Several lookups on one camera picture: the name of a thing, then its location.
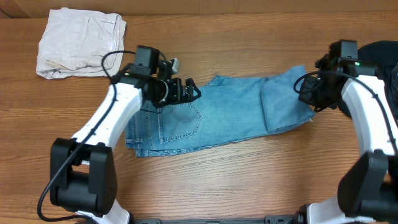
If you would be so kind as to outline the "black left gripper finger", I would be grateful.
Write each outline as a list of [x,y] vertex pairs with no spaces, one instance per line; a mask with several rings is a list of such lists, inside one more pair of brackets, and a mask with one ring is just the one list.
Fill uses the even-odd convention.
[[193,81],[192,78],[188,78],[185,80],[185,94],[186,92],[188,93],[193,93],[193,92],[200,92],[201,91],[198,89],[198,87],[196,86],[195,82]]
[[191,103],[193,101],[195,101],[196,99],[201,97],[201,93],[199,92],[193,92],[193,93],[188,93],[186,92],[185,94],[185,102],[186,103]]

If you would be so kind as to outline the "light blue denim jeans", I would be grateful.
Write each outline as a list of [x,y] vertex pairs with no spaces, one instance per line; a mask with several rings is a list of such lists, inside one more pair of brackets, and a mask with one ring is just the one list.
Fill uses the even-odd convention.
[[174,156],[293,130],[315,116],[294,92],[305,73],[298,65],[271,77],[216,75],[192,103],[145,102],[124,130],[125,145],[137,157]]

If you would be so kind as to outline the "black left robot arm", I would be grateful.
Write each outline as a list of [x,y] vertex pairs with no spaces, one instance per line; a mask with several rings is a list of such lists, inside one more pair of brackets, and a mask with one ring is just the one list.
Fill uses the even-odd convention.
[[87,223],[133,223],[116,200],[114,148],[128,121],[145,101],[155,108],[191,103],[201,96],[195,82],[181,80],[177,58],[143,45],[134,61],[108,75],[109,89],[90,120],[70,139],[56,139],[50,150],[50,181],[37,203],[45,222],[84,219]]

